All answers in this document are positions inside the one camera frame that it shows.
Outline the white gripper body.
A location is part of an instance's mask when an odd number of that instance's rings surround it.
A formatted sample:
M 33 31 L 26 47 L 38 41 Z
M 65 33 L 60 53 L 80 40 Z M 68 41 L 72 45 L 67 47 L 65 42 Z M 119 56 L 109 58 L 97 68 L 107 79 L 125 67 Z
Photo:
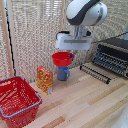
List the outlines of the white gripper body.
M 88 50 L 91 46 L 91 38 L 73 39 L 70 34 L 58 33 L 56 35 L 55 48 L 58 50 Z

